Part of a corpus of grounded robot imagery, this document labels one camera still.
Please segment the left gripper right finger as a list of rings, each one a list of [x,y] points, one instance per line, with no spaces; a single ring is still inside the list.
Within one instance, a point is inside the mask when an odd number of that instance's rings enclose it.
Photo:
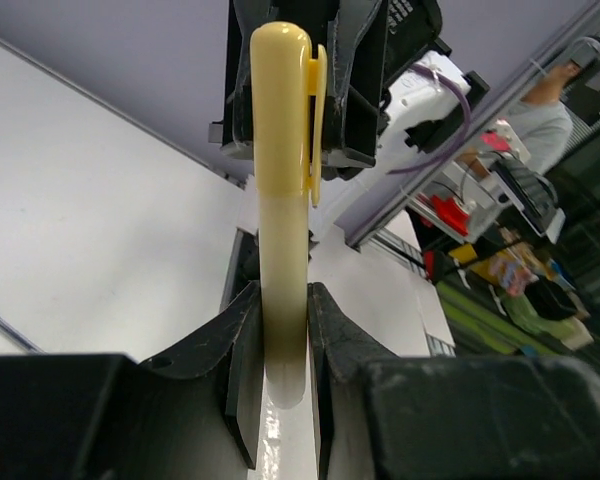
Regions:
[[[600,479],[600,377],[565,356],[401,357],[308,288],[322,479]]]

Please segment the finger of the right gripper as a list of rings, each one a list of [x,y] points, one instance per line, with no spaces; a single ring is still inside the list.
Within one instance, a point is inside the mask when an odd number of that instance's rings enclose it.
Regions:
[[[331,169],[375,165],[387,38],[386,1],[339,1],[327,23],[328,81],[322,146]]]
[[[221,151],[237,160],[253,159],[249,42],[260,25],[260,2],[229,2]]]

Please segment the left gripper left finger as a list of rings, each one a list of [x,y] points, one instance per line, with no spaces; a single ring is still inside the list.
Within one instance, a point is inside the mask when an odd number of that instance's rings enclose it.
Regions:
[[[257,283],[143,362],[0,356],[0,479],[244,479],[263,390]]]

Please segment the yellow highlighter cap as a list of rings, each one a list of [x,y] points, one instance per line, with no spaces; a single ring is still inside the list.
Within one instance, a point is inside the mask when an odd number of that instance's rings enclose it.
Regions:
[[[320,201],[327,53],[287,22],[258,27],[250,40],[253,150],[257,188]]]

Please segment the blue ballpoint pen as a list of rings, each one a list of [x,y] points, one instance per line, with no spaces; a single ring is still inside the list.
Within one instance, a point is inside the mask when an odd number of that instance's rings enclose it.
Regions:
[[[0,316],[0,334],[27,353],[41,354],[43,352],[37,345],[11,326]]]

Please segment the yellow highlighter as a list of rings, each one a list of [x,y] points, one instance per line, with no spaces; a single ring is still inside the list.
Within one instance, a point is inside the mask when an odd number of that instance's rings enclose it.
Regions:
[[[308,199],[258,194],[267,390],[291,409],[303,398],[307,350]]]

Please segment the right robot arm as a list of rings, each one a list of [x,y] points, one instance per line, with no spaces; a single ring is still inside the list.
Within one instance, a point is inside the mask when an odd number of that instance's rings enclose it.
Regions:
[[[451,61],[435,1],[232,1],[224,117],[209,128],[232,159],[253,158],[250,38],[274,21],[302,29],[310,56],[327,56],[326,181],[360,176],[371,184],[391,170],[419,170],[418,152],[463,144],[471,111],[489,90]]]

